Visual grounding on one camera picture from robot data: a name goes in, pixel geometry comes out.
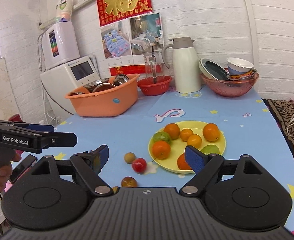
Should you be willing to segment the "person's left hand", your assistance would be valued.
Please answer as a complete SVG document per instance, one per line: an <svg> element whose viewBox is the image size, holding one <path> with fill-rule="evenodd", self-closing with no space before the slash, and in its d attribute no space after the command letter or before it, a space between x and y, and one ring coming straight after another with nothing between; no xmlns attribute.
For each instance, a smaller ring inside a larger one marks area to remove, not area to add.
<svg viewBox="0 0 294 240"><path fill-rule="evenodd" d="M0 192L6 188L6 183L9 180L9 176L12 175L13 168L11 162L18 162L20 160L21 156L18 152L16 152L9 164L0 167Z"/></svg>

